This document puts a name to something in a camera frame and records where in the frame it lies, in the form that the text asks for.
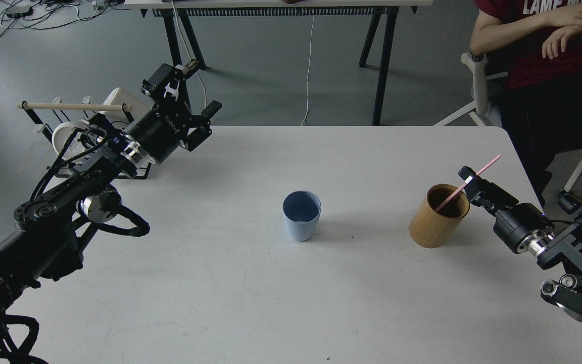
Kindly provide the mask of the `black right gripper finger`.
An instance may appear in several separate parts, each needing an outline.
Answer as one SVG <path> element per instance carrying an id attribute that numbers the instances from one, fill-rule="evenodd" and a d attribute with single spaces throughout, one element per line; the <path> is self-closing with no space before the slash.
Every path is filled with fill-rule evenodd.
<path id="1" fill-rule="evenodd" d="M 496 213 L 498 210 L 510 210 L 519 204 L 517 198 L 499 185 L 486 179 L 480 180 L 479 192 L 479 206 L 488 213 Z"/>
<path id="2" fill-rule="evenodd" d="M 479 177 L 469 166 L 462 166 L 458 175 L 466 184 L 463 189 L 469 203 L 484 209 L 495 209 L 498 193 L 492 182 Z"/>

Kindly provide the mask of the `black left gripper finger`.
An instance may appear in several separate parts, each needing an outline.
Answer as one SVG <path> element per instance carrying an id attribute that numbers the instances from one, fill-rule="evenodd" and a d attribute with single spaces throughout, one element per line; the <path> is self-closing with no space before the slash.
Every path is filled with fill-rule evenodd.
<path id="1" fill-rule="evenodd" d="M 194 151 L 213 131 L 211 129 L 212 117 L 222 108 L 218 101 L 211 101 L 199 115 L 185 115 L 181 118 L 180 145 L 187 151 Z"/>
<path id="2" fill-rule="evenodd" d="M 186 97 L 186 81 L 196 74 L 199 66 L 197 60 L 191 60 L 185 65 L 160 65 L 149 79 L 142 82 L 141 92 L 152 99 L 153 105 L 140 118 L 147 118 L 153 113 L 169 115 L 176 120 L 200 118 L 200 115 L 192 114 Z"/>

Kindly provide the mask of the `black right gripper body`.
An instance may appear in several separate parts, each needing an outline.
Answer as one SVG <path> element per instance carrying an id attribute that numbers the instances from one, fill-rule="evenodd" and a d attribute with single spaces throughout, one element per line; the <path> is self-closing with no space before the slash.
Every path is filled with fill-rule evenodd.
<path id="1" fill-rule="evenodd" d="M 554 239 L 552 222 L 531 203 L 498 209 L 493 230 L 515 254 L 539 255 Z"/>

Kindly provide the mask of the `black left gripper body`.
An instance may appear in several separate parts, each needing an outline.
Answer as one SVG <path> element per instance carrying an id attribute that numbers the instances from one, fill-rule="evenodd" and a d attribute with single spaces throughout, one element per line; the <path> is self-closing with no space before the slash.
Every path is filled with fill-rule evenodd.
<path id="1" fill-rule="evenodd" d="M 189 150 L 185 141 L 189 127 L 184 123 L 190 117 L 190 110 L 151 110 L 123 133 L 139 144 L 151 163 L 162 164 L 177 148 Z"/>

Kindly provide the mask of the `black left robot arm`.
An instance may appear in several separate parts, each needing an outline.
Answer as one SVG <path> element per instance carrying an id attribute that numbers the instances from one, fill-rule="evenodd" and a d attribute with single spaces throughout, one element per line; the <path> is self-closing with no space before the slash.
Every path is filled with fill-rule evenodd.
<path id="1" fill-rule="evenodd" d="M 150 231 L 112 182 L 121 174 L 135 178 L 144 164 L 160 164 L 178 147 L 193 151 L 212 135 L 211 118 L 221 104 L 213 101 L 194 115 L 182 96 L 199 67 L 196 60 L 161 65 L 142 83 L 153 106 L 138 119 L 127 104 L 74 105 L 95 114 L 72 128 L 30 200 L 15 210 L 16 232 L 0 242 L 0 358 L 41 362 L 30 354 L 37 320 L 6 313 L 24 290 L 39 288 L 39 278 L 57 281 L 81 269 L 83 251 L 99 231 L 127 237 Z"/>

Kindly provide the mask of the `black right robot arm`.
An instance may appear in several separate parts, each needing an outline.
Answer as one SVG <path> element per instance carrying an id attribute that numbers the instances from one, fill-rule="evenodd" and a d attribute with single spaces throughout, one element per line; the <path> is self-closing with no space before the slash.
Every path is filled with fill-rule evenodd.
<path id="1" fill-rule="evenodd" d="M 571 221 L 555 235 L 554 222 L 531 203 L 520 203 L 468 166 L 459 170 L 459 176 L 466 183 L 464 191 L 470 203 L 495 218 L 495 235 L 513 253 L 531 253 L 543 270 L 563 265 L 565 273 L 559 279 L 543 281 L 541 298 L 582 321 L 582 199 L 561 192 L 559 206 Z"/>

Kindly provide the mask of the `person's hand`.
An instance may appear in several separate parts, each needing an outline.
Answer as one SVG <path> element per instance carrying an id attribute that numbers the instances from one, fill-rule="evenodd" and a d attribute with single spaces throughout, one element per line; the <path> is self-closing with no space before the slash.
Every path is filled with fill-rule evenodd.
<path id="1" fill-rule="evenodd" d="M 543 59 L 552 60 L 558 58 L 566 51 L 570 40 L 582 34 L 582 28 L 578 26 L 567 26 L 557 28 L 542 43 L 541 56 Z"/>

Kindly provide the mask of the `person's other hand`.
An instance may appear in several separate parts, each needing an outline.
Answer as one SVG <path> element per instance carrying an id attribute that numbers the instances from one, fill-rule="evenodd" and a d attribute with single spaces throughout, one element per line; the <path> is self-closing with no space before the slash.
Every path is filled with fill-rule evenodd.
<path id="1" fill-rule="evenodd" d="M 582 3 L 559 7 L 543 13 L 543 27 L 578 27 L 582 29 Z"/>

